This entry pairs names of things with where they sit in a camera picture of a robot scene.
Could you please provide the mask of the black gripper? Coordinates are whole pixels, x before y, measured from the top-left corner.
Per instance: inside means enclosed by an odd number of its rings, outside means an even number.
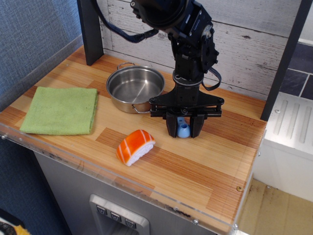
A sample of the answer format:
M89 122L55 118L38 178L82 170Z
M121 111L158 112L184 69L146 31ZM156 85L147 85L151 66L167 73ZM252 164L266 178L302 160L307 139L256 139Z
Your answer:
M151 116L166 119L168 134L177 136L178 117L190 117L190 136L196 138L201 133L208 117L220 117L224 99L203 93L199 86L176 84L166 94L149 99Z

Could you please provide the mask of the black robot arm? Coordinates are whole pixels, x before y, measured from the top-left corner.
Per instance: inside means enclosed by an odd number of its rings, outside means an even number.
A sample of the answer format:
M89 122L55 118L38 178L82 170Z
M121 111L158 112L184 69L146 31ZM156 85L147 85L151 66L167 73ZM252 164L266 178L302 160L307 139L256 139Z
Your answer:
M139 43L159 31L168 35L175 59L175 87L167 94L150 98L149 103L151 116L166 120L170 136L178 134L178 118L190 118L190 136L195 138L208 117L222 115L224 99L200 91L206 73L210 72L218 79L216 85L205 87L207 91L218 88L222 80L213 68L219 52L213 42L212 19L200 3L195 0L133 0L133 13L151 27L136 35L128 35L108 22L97 1L92 1L92 5L104 25L129 42Z

